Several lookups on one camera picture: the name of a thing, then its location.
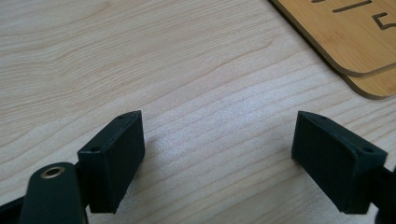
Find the black clamp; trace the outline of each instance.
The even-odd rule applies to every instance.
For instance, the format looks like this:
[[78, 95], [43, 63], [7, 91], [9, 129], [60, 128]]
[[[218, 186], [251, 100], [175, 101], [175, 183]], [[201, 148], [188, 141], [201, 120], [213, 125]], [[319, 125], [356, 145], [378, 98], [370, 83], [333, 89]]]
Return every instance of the black clamp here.
[[396, 223], [396, 174], [384, 167], [388, 153], [331, 119], [300, 111], [292, 157], [341, 212], [366, 214], [376, 223]]
[[0, 207], [4, 224], [85, 224], [85, 208], [116, 213], [145, 156], [142, 114], [116, 117], [78, 152], [78, 163], [36, 171], [26, 195]]

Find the bamboo board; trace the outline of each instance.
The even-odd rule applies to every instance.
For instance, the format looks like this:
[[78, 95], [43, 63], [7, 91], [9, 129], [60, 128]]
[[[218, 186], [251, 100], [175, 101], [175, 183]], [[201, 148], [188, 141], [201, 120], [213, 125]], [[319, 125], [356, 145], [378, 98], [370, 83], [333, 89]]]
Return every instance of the bamboo board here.
[[394, 0], [270, 0], [341, 74], [372, 75], [396, 64]]
[[368, 76], [349, 77], [341, 75], [341, 78], [358, 94], [378, 100], [396, 94], [396, 69]]

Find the hole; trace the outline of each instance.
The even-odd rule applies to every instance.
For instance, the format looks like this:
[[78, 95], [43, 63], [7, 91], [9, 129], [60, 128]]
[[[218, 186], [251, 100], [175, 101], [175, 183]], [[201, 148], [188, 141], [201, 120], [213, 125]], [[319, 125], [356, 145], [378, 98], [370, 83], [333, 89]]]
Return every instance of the hole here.
[[64, 172], [64, 167], [62, 166], [51, 167], [46, 171], [44, 171], [43, 173], [41, 173], [41, 178], [51, 179], [53, 177], [60, 175], [63, 172]]
[[368, 153], [374, 152], [373, 149], [372, 149], [372, 148], [369, 148], [369, 147], [364, 147], [364, 148], [363, 148], [363, 151], [368, 152]]
[[91, 147], [91, 151], [99, 151], [100, 147]]

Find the light wood surface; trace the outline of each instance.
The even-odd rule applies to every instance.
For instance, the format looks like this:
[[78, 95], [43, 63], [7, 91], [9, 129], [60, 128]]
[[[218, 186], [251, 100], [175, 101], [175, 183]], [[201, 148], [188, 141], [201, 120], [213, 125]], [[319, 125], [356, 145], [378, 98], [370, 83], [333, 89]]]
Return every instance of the light wood surface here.
[[372, 75], [396, 64], [394, 0], [271, 0], [341, 74]]
[[373, 223], [291, 159], [298, 110], [396, 165], [396, 99], [356, 94], [266, 0], [0, 2], [0, 203], [137, 109], [146, 158], [90, 223]]

